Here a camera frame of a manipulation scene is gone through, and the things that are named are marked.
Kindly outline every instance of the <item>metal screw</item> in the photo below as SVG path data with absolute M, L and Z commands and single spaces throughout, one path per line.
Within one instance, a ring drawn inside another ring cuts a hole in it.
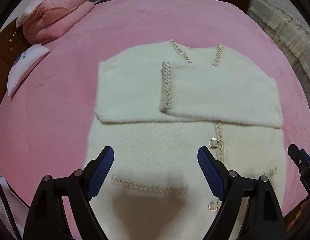
M 74 171 L 74 175 L 75 175 L 75 176 L 80 176 L 80 175 L 82 175 L 82 170 L 76 170 L 76 171 Z
M 268 182 L 268 177 L 266 177 L 266 176 L 261 176 L 261 180 L 264 181 L 264 182 Z
M 51 176 L 50 175 L 45 175 L 44 177 L 43 177 L 43 181 L 49 181 L 50 180 L 50 178 L 51 178 Z
M 229 171 L 228 174 L 229 174 L 231 177 L 233 177 L 233 178 L 235 178 L 235 177 L 237 176 L 237 172 L 236 172 L 236 171 Z

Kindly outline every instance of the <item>fuzzy white sweater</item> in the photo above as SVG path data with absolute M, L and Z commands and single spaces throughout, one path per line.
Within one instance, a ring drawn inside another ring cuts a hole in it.
M 226 46 L 165 41 L 101 62 L 95 114 L 85 165 L 113 147 L 114 164 L 90 202 L 110 240 L 204 237 L 216 215 L 209 205 L 218 199 L 197 163 L 201 146 L 242 176 L 268 176 L 282 203 L 286 151 L 276 83 Z M 231 239 L 245 209 L 243 200 Z

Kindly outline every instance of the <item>blue textured pad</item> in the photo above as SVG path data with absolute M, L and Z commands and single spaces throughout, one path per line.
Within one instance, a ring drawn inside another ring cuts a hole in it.
M 301 149 L 300 152 L 304 155 L 306 160 L 310 163 L 310 156 L 307 154 L 307 152 L 305 152 L 304 149 Z
M 91 200 L 93 197 L 98 195 L 98 192 L 100 191 L 113 162 L 114 150 L 109 148 L 89 179 L 87 192 L 88 200 Z
M 213 195 L 223 200 L 225 196 L 223 181 L 202 148 L 198 150 L 197 160 Z

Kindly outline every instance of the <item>pink blanket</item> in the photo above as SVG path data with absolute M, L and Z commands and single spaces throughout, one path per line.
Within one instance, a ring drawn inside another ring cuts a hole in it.
M 39 5 L 23 24 L 23 33 L 30 44 L 46 44 L 63 36 L 94 5 L 85 0 L 47 0 Z
M 96 5 L 64 36 L 47 44 L 50 54 L 13 99 L 5 95 L 2 101 L 0 173 L 21 198 L 30 204 L 46 174 L 58 178 L 82 168 L 98 62 L 168 39 L 188 47 L 222 43 L 275 78 L 285 147 L 295 143 L 310 154 L 310 111 L 303 89 L 284 54 L 245 13 L 216 0 L 113 0 Z M 283 214 L 306 195 L 298 169 L 287 157 Z

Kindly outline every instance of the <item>pearl button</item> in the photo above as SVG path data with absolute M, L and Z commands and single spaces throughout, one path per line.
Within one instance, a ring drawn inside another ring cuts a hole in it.
M 218 146 L 219 146 L 219 140 L 217 138 L 214 137 L 209 141 L 210 148 L 216 149 Z
M 218 202 L 217 202 L 217 201 L 211 202 L 211 203 L 209 204 L 209 206 L 208 206 L 208 210 L 209 210 L 210 212 L 215 212 L 215 211 L 217 211 L 217 210 L 218 210 Z

